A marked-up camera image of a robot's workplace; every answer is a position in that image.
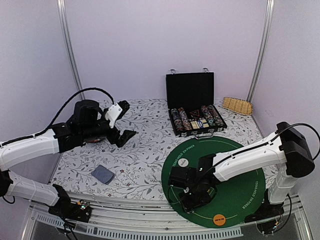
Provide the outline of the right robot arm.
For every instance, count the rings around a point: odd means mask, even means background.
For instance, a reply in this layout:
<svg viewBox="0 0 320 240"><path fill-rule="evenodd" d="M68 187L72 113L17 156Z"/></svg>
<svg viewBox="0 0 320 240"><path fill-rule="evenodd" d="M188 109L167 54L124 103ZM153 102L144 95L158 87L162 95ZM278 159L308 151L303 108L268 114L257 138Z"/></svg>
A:
<svg viewBox="0 0 320 240"><path fill-rule="evenodd" d="M298 178L315 169L305 137L295 129L296 124L280 122L277 130L260 141L231 151L213 152L201 156L196 167L182 154L168 174L168 194L181 190L179 198L168 201L182 205L185 212L209 205L218 193L217 185L269 165L280 165L276 180L264 192L264 202L258 213L269 218L281 208L286 195Z"/></svg>

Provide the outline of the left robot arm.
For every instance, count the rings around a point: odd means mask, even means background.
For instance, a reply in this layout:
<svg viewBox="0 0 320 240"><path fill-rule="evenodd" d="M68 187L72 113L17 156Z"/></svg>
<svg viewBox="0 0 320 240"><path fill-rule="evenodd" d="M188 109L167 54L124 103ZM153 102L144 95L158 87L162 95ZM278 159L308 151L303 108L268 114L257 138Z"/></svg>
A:
<svg viewBox="0 0 320 240"><path fill-rule="evenodd" d="M112 145L122 147L136 132L121 132L115 126L117 120L129 110L123 100L101 109L94 100L78 101L67 122L49 126L43 133L25 136L17 141L9 140L0 144L0 195L20 197L54 206L63 216L74 213L74 205L60 186L42 184L22 177L10 170L11 167L41 156L64 153L88 142L107 138Z"/></svg>

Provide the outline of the blue grey cloth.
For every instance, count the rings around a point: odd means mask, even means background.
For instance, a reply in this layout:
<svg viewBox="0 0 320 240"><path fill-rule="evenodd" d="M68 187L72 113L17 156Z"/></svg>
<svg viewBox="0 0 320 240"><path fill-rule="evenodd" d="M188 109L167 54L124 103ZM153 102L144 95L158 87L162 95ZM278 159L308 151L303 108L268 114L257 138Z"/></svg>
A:
<svg viewBox="0 0 320 240"><path fill-rule="evenodd" d="M90 174L105 185L108 185L115 177L112 171L100 164Z"/></svg>

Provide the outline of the orange big blind button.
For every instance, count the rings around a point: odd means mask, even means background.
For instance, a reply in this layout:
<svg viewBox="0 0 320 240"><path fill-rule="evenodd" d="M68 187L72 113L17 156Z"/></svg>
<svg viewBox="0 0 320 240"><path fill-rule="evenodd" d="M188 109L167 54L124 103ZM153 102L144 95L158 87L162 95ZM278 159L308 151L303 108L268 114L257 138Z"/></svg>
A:
<svg viewBox="0 0 320 240"><path fill-rule="evenodd" d="M216 225L216 226L223 226L226 224L226 217L222 214L216 214L214 217L213 217L213 223Z"/></svg>

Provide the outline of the white dealer button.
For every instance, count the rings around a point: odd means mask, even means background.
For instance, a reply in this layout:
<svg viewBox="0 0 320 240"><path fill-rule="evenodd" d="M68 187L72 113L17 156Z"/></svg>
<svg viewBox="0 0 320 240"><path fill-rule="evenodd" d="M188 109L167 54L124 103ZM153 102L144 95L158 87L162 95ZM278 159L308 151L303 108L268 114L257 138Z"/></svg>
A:
<svg viewBox="0 0 320 240"><path fill-rule="evenodd" d="M189 165L189 161L186 158L180 158L178 160L178 165L182 168L187 167Z"/></svg>

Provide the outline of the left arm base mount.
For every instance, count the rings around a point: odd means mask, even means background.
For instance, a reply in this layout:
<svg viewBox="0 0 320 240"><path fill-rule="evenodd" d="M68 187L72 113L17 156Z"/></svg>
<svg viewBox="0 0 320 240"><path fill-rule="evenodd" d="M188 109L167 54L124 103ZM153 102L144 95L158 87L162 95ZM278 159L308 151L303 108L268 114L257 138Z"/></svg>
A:
<svg viewBox="0 0 320 240"><path fill-rule="evenodd" d="M55 205L49 206L48 213L63 220L70 219L88 223L92 213L90 202L81 199L72 203L69 195L60 185L53 184L53 187L57 190L58 201Z"/></svg>

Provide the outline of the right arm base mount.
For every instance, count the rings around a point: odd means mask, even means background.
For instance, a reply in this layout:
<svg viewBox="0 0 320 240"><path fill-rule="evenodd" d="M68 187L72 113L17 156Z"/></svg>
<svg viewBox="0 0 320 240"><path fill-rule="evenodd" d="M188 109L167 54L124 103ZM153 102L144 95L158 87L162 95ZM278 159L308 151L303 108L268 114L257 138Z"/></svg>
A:
<svg viewBox="0 0 320 240"><path fill-rule="evenodd" d="M285 213L283 208L284 202L279 204L271 204L268 199L268 193L269 189L267 188L264 192L264 201L262 202L258 210L244 218L244 223L251 223L274 217L275 219L271 222L263 222L256 224L257 230L264 236L273 235L279 232L282 228L284 228L288 223L292 213L292 199L290 197L290 194L288 193L286 197L288 197L290 204L289 214L285 222L281 223L281 219L283 218Z"/></svg>

